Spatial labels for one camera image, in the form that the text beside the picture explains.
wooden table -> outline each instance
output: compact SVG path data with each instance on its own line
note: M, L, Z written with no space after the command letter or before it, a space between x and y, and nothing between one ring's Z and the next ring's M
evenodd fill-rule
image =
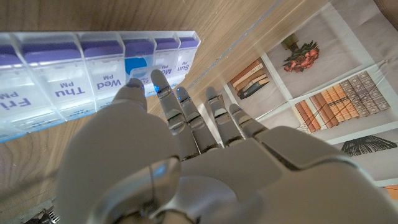
M195 30L201 38L182 85L195 104L289 35L326 0L2 0L2 31ZM148 111L163 116L156 97ZM0 222L54 196L70 138L90 119L69 121L0 144Z

grey plastic casing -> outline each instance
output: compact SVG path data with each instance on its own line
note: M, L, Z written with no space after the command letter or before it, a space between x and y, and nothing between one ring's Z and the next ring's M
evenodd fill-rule
M398 223L386 195L348 156L287 127L208 151L181 162L180 169L175 164L174 178L154 184L152 169L161 170L156 164L179 150L167 125L146 113L140 91L123 87L67 147L55 207L62 223L88 223L98 203L114 204L104 195L115 185L128 189L124 181L138 174L144 175L132 184L160 194L158 212L178 210L200 223ZM146 195L131 202L153 202Z

blue lid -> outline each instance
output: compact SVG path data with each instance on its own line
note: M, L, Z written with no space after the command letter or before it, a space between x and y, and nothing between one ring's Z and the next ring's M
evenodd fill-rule
M123 48L116 40L82 42L81 47L85 57L123 53Z
M180 40L180 48L196 47L199 45L199 40L195 40L193 37L180 37Z
M152 55L155 44L147 39L123 40L126 46L125 57Z
M178 42L174 38L156 38L156 50L177 49Z
M28 63L80 58L80 52L73 42L25 44L22 46L22 52Z
M0 65L15 65L22 63L11 45L0 45Z

book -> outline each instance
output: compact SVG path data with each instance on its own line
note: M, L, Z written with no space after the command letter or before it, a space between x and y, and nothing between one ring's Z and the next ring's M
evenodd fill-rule
M326 124L325 122L323 122L318 110L315 108L315 106L313 105L312 101L308 98L304 100L307 104L307 106L310 108L311 113L314 115L315 120L318 122L320 129L324 130L326 129Z
M328 117L328 115L326 114L325 109L323 109L323 106L319 103L319 101L317 100L317 98L315 96L311 96L310 100L312 102L312 104L314 105L316 111L319 113L319 116L321 117L321 119L323 120L325 126L327 128L331 128L333 127L333 124L330 121L330 118Z
M377 105L379 110L386 110L390 108L390 105L387 103L386 99L384 99L383 95L380 93L374 81L369 76L369 74L365 71L358 75L362 84L365 86L365 89L369 92L374 103Z
M370 97L369 92L365 89L365 86L362 84L361 80L359 80L359 77L357 75L349 78L348 81L351 84L351 86L353 86L354 91L358 95L359 99L362 101L363 105L368 110L369 114L375 114L380 111L375 102Z
M351 119L351 115L349 114L346 106L343 104L340 97L338 97L336 90L333 87L327 88L326 91L329 93L331 99L335 102L338 110L343 115L344 120Z
M337 108L336 103L331 99L331 96L326 90L323 90L321 92L323 98L325 99L326 103L330 107L331 111L335 115L335 118L337 119L338 122L343 122L345 119L343 115L340 113L340 110Z
M300 105L303 107L305 113L308 116L308 119L311 121L311 123L314 126L315 130L321 129L321 126L319 125L318 121L315 119L315 116L311 112L311 110L308 107L307 103L303 100L303 101L300 102Z
M257 59L255 62L250 64L247 68L245 68L241 73L239 73L237 76L235 76L230 82L232 86L235 88L237 85L239 85L241 82L243 82L245 79L249 78L251 75L253 75L256 71L262 69L264 65L262 64L261 59Z
M316 131L315 127L313 126L312 122L310 121L307 113L304 111L304 108L301 106L301 104L297 103L295 107L297 108L297 111L300 113L301 117L303 118L305 124L308 126L310 132L312 133Z
M356 118L357 116L359 116L359 113L356 111L351 100L349 100L347 94L344 92L343 87L341 87L340 84L337 84L334 85L333 88L336 90L338 97L340 97L345 108L348 110L349 115L351 115L352 118Z
M326 115L328 116L328 118L330 119L330 123L333 126L337 126L339 125L339 122L335 116L335 114L333 114L331 108L329 107L328 103L326 102L326 100L324 99L324 97L322 96L321 93L318 93L315 95L315 98L318 100L319 104L321 105L321 108L323 110L325 110Z
M250 88L250 86L253 86L256 82L263 80L267 78L267 75L261 75L260 77L255 78L254 80L252 80L251 82L249 82L245 87L242 88L242 91L246 91L248 88Z
M356 111L359 114L359 117L369 116L368 110L366 109L365 105L363 105L361 99L359 99L358 94L356 94L353 86L351 86L349 81L342 81L340 85L341 87L343 87L344 92L347 94L349 100L351 100L352 104L354 105Z
M259 89L261 89L261 87L263 87L264 85L266 85L267 83L269 83L268 78L264 78L258 82L256 82L255 84L253 84L252 86L250 86L246 91L242 91L240 90L238 92L238 96L241 100L253 95L253 93L257 92Z
M302 131L304 133L310 134L311 131L308 128L307 124L305 123L303 117L301 116L300 112L298 111L298 109L296 108L296 106L292 106L292 111L293 114L296 116L296 118L298 119L299 123L300 123L300 127L298 127L297 129L299 131Z
M261 76L263 76L263 75L265 75L263 69L260 69L260 70L258 70L258 71L256 71L256 72L254 72L254 74L251 75L249 78L247 78L247 79L243 80L243 82L239 83L239 84L235 87L235 90L236 90L236 91L239 91L239 90L243 89L243 87L245 87L245 86L246 86L247 84L249 84L251 81L253 81L254 79L256 79L256 78L258 78L258 77L261 77Z

flowers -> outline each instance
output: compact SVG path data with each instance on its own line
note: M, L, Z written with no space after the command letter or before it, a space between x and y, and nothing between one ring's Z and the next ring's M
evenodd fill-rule
M319 47L315 42L311 41L309 44L303 44L301 48L292 50L292 56L284 60L286 72L303 72L306 68L311 68L312 64L319 57Z

